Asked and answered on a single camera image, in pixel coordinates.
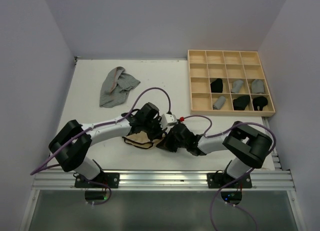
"wooden organizer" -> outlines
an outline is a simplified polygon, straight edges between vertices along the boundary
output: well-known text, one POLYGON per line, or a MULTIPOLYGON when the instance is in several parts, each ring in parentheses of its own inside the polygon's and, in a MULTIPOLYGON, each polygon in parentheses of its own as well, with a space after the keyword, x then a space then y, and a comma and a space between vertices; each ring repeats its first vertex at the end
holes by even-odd
POLYGON ((188 66, 192 114, 270 117, 276 112, 258 52, 188 50, 188 66), (223 91, 211 93, 210 83, 217 78, 222 79, 223 91), (231 93, 232 83, 239 79, 243 87, 239 93, 231 93), (263 81, 265 94, 251 94, 255 79, 263 81), (233 100, 243 95, 250 95, 249 105, 245 110, 234 110, 233 100), (213 110, 220 96, 225 96, 226 102, 220 110, 213 110), (252 100, 260 96, 268 99, 268 105, 255 111, 252 100))

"gray wall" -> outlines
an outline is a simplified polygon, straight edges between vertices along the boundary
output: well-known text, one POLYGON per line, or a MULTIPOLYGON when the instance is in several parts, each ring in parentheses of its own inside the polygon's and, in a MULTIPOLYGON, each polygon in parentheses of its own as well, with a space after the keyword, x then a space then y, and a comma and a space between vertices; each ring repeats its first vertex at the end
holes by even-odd
POLYGON ((44 0, 0 0, 0 230, 19 228, 48 156, 73 56, 44 0))
POLYGON ((85 58, 185 58, 187 49, 258 50, 285 0, 46 0, 85 58))
POLYGON ((259 49, 276 108, 270 126, 312 231, 320 227, 319 3, 287 0, 259 49))

